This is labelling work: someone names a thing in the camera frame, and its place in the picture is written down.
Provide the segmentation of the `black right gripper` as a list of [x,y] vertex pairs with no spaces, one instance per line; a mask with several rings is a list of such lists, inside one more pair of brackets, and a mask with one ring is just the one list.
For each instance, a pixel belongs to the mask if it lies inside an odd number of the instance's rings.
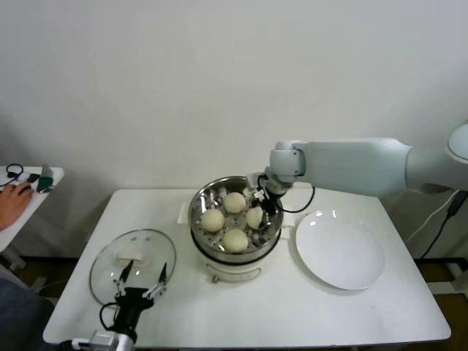
[[273,224],[276,212],[282,212],[281,198],[284,189],[272,184],[266,175],[260,175],[257,179],[257,187],[251,188],[252,198],[261,202],[262,213],[260,229],[265,230]]

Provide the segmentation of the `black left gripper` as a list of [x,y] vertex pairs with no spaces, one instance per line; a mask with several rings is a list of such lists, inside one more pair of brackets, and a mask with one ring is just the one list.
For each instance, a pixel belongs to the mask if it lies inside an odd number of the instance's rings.
[[154,305],[152,298],[161,296],[166,291],[167,263],[164,264],[158,281],[153,287],[149,289],[141,287],[125,288],[133,264],[134,260],[130,260],[119,278],[113,280],[116,286],[115,296],[118,305],[118,314],[114,322],[115,331],[135,331],[141,313]]

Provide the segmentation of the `person's bare hand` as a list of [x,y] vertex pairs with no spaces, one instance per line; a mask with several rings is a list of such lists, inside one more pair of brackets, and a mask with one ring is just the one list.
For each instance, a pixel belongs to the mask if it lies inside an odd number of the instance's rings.
[[11,227],[31,202],[34,190],[29,182],[18,185],[8,184],[1,190],[1,230]]

